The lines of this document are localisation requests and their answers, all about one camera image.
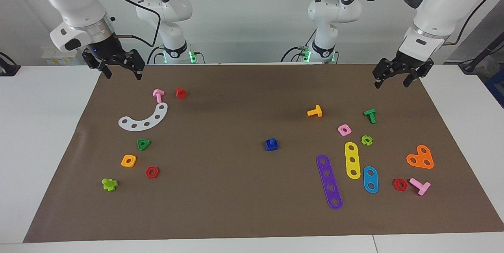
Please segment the orange heart plate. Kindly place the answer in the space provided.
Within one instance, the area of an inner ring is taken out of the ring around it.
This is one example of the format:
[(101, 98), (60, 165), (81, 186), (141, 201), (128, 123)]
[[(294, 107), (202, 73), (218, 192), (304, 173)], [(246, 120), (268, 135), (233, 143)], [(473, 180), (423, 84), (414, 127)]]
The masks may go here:
[(420, 167), (423, 169), (434, 168), (432, 153), (426, 145), (418, 145), (417, 153), (408, 154), (406, 156), (406, 161), (412, 167)]

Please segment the white curved five-hole plate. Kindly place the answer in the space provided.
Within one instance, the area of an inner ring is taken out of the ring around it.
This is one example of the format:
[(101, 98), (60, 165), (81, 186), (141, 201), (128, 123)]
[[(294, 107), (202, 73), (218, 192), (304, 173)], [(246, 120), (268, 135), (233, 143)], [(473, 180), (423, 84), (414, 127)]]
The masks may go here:
[(150, 117), (142, 120), (135, 120), (131, 117), (124, 116), (118, 120), (118, 125), (129, 132), (146, 131), (158, 125), (166, 116), (168, 109), (168, 104), (161, 102), (156, 105), (156, 108)]

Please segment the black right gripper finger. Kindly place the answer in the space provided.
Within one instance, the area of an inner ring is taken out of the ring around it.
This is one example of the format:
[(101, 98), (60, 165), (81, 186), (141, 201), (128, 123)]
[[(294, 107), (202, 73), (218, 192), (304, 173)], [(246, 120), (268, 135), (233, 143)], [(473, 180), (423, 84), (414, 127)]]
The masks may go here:
[(132, 71), (137, 80), (142, 79), (142, 72), (145, 67), (145, 62), (140, 53), (136, 49), (123, 53), (122, 67)]
[(108, 68), (109, 63), (106, 59), (97, 59), (88, 48), (83, 50), (82, 57), (90, 69), (100, 71), (107, 79), (112, 77), (112, 72), (110, 71), (110, 68)]

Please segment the blue crate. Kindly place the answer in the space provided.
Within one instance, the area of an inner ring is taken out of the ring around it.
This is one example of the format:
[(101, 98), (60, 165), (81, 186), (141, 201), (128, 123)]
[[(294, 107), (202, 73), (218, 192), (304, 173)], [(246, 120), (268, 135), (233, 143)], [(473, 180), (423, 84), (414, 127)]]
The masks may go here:
[(484, 85), (504, 109), (504, 69), (493, 75)]

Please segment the black device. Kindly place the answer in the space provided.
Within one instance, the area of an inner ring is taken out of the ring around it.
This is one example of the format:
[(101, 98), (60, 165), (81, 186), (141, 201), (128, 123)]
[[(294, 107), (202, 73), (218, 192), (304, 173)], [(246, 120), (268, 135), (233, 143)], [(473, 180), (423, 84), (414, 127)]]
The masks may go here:
[(0, 52), (0, 77), (15, 76), (20, 68), (21, 66), (16, 64), (11, 57), (3, 52)]

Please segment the purple four-hole plate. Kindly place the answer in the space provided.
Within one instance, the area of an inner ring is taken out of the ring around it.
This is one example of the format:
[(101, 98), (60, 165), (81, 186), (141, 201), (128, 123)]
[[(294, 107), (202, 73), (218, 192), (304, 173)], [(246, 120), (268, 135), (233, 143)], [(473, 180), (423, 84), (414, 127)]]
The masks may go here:
[(343, 201), (331, 161), (326, 155), (321, 154), (317, 156), (316, 162), (326, 202), (331, 209), (339, 210), (343, 206)]

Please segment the brown table mat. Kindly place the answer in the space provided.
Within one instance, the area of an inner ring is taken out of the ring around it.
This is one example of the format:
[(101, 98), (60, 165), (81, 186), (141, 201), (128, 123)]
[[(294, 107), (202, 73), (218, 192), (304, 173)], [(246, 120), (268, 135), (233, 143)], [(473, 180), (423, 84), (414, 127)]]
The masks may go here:
[[(374, 87), (367, 65), (150, 66), (140, 81), (118, 67), (100, 76), (24, 242), (249, 238), (504, 231), (420, 81)], [(175, 88), (188, 96), (180, 100)], [(165, 91), (169, 109), (155, 127), (129, 132), (121, 117), (150, 117)], [(319, 104), (323, 116), (308, 117)], [(376, 124), (364, 112), (376, 109)], [(347, 124), (352, 133), (338, 132)], [(363, 135), (373, 145), (361, 143)], [(279, 148), (266, 151), (275, 138)], [(137, 140), (151, 140), (139, 151)], [(345, 167), (358, 146), (361, 177)], [(408, 154), (426, 145), (433, 169)], [(123, 167), (124, 155), (137, 157)], [(316, 158), (333, 167), (343, 206), (331, 209)], [(146, 169), (157, 166), (157, 178)], [(363, 187), (378, 171), (379, 191)], [(118, 181), (113, 192), (102, 179)], [(408, 182), (405, 192), (393, 180)], [(423, 196), (409, 182), (429, 182)]]

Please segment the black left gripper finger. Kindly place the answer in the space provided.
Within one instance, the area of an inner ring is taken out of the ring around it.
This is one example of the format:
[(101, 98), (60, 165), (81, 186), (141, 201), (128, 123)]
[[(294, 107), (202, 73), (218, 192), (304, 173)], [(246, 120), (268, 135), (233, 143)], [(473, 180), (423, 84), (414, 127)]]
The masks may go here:
[(408, 64), (406, 68), (408, 75), (403, 81), (403, 86), (408, 88), (415, 80), (426, 77), (433, 65), (434, 61), (432, 60), (427, 60), (419, 64)]
[(372, 71), (373, 77), (375, 79), (374, 86), (376, 89), (380, 89), (382, 84), (390, 77), (396, 75), (396, 70), (394, 69), (394, 62), (386, 58), (382, 58), (379, 63), (375, 66)]

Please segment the grey partition panel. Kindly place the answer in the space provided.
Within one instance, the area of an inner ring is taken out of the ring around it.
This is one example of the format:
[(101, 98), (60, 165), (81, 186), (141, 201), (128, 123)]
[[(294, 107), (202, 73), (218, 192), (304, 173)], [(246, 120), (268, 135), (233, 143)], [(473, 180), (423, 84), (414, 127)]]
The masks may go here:
[(490, 43), (504, 32), (504, 0), (500, 0), (488, 12), (481, 23), (473, 29), (469, 36), (445, 61), (444, 65), (457, 64), (478, 56)]

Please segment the black pole stand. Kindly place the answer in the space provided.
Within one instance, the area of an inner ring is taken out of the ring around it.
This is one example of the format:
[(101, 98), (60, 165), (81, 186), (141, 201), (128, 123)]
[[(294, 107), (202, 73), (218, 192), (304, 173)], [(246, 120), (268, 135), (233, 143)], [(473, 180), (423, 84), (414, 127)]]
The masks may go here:
[(483, 61), (489, 55), (498, 52), (501, 48), (504, 48), (504, 32), (499, 34), (496, 39), (494, 39), (482, 52), (480, 52), (475, 58), (462, 61), (459, 63), (459, 68), (464, 74), (472, 74), (477, 65)]

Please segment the blue two-hole plate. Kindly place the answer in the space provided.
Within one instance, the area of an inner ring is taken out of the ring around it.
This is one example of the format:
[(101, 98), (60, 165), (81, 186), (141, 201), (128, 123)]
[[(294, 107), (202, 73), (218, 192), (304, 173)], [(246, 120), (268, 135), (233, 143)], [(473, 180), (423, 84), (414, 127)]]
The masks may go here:
[(363, 187), (371, 194), (378, 193), (379, 191), (379, 176), (378, 171), (372, 166), (366, 166), (363, 169)]

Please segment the yellow three-hole plate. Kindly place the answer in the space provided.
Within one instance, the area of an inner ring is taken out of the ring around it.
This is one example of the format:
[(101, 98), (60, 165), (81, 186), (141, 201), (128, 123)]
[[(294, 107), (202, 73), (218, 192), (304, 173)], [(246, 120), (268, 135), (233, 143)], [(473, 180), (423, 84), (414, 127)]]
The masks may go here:
[(351, 141), (345, 144), (345, 167), (349, 178), (358, 180), (361, 177), (358, 146)]

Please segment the white box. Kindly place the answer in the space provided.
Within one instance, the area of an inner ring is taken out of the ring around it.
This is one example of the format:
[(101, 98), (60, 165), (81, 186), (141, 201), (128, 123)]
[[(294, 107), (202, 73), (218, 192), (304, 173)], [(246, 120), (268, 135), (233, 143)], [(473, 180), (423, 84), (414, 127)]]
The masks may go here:
[(54, 47), (40, 47), (41, 59), (48, 65), (84, 65), (83, 57), (78, 50), (61, 52)]

